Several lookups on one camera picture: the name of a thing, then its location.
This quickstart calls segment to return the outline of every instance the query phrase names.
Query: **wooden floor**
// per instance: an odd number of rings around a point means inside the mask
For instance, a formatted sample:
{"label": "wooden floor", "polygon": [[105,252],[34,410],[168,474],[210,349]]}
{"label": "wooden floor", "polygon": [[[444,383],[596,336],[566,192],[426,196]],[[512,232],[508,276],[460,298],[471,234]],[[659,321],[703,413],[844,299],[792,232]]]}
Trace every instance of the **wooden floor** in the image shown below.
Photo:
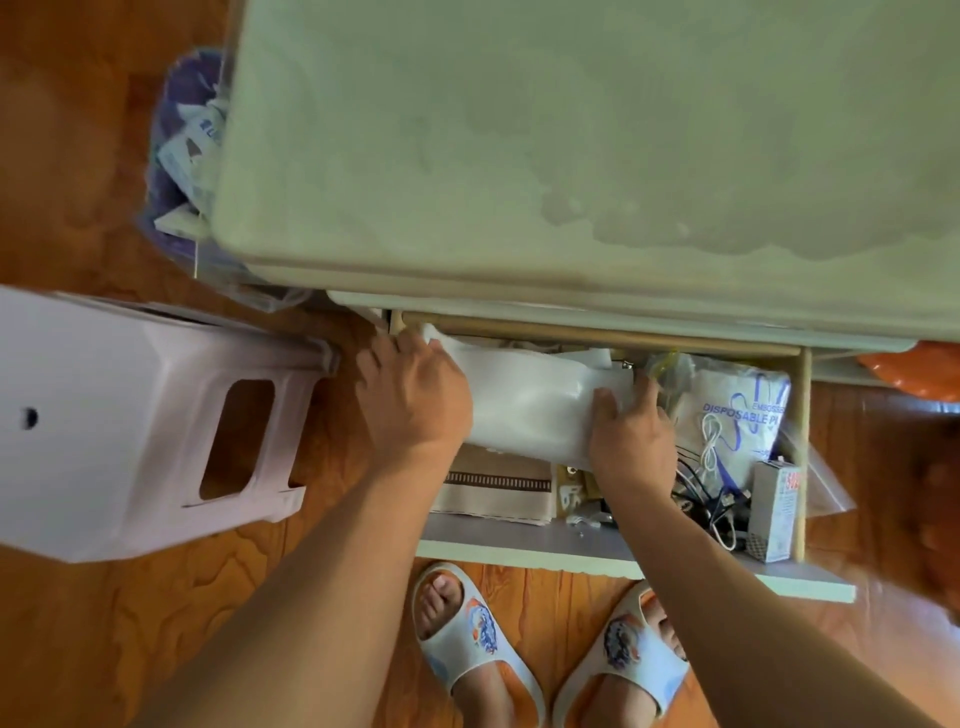
{"label": "wooden floor", "polygon": [[[252,314],[190,280],[131,224],[164,69],[192,46],[218,42],[227,4],[0,4],[0,283],[192,305],[324,335],[349,360],[370,335],[358,319]],[[129,720],[361,473],[367,443],[351,377],[347,366],[314,395],[294,472],[308,495],[287,522],[108,564],[66,566],[0,548],[0,724],[109,728]],[[815,388],[814,445],[859,508],[809,525],[811,558],[855,582],[859,598],[796,608],[945,725],[960,726],[960,633],[924,597],[909,518],[917,460],[952,417],[885,391]],[[465,568],[548,694],[626,586]],[[731,629],[740,619],[731,615]],[[456,723],[405,622],[376,725]],[[692,680],[666,724],[714,724]]]}

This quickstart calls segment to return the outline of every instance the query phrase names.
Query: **white slipper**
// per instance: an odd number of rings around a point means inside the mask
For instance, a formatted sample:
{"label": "white slipper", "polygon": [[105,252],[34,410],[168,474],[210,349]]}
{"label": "white slipper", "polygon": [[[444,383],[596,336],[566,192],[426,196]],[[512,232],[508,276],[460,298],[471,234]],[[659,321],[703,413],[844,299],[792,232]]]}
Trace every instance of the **white slipper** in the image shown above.
{"label": "white slipper", "polygon": [[448,571],[460,580],[464,588],[464,601],[457,614],[437,634],[426,640],[417,637],[430,669],[444,684],[446,691],[450,692],[454,683],[475,667],[492,662],[505,663],[533,698],[537,706],[537,725],[542,726],[546,720],[546,705],[537,678],[507,642],[486,600],[460,567],[447,562],[430,565],[420,575],[412,591],[411,614],[417,612],[417,597],[423,582],[441,571]]}
{"label": "white slipper", "polygon": [[554,728],[565,728],[573,702],[595,675],[619,675],[650,693],[657,716],[666,713],[680,689],[690,664],[660,638],[640,609],[640,598],[650,591],[637,582],[620,599],[587,657],[573,670],[553,704]]}

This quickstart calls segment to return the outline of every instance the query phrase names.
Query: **hand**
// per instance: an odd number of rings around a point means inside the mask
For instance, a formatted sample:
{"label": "hand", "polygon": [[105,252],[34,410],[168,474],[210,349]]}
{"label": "hand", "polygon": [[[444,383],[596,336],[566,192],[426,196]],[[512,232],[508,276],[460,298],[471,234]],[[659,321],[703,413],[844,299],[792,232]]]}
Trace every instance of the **hand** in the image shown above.
{"label": "hand", "polygon": [[589,455],[600,490],[639,489],[652,497],[670,497],[677,477],[673,425],[657,407],[660,386],[643,372],[636,375],[634,406],[617,413],[609,389],[593,391],[593,431]]}
{"label": "hand", "polygon": [[439,341],[410,329],[380,334],[357,354],[356,393],[373,440],[374,459],[426,452],[453,461],[473,427],[467,378]]}

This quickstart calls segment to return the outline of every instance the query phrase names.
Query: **stool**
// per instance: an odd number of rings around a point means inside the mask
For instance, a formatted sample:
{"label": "stool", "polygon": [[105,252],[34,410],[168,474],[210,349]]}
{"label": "stool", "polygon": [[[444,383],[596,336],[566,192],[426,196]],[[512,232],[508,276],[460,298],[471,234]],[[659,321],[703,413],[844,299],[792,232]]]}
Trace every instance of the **stool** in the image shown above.
{"label": "stool", "polygon": [[[189,309],[0,287],[0,542],[68,562],[127,558],[296,513],[288,477],[338,354]],[[201,483],[231,385],[274,401],[247,485]]]}

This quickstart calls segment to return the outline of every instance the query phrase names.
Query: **open drawer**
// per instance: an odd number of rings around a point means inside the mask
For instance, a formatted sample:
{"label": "open drawer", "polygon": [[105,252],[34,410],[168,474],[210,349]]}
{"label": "open drawer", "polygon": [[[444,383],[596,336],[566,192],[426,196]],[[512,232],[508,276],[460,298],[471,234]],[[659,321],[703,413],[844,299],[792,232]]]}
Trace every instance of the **open drawer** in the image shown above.
{"label": "open drawer", "polygon": [[[805,467],[810,425],[810,349],[787,344],[752,344],[723,339],[646,334],[634,331],[525,324],[462,316],[394,311],[391,331],[412,324],[434,324],[450,335],[486,336],[543,343],[610,347],[626,353],[680,351],[748,361],[790,374],[792,386],[785,422],[797,441],[783,449]],[[746,554],[734,554],[774,592],[784,596],[852,602],[855,586],[834,574],[804,562],[806,479],[802,478],[792,558],[761,564]],[[642,572],[619,532],[612,528],[575,528],[565,522],[532,526],[432,513],[420,538],[417,555],[432,559],[470,561],[526,569],[578,571],[631,579]]]}

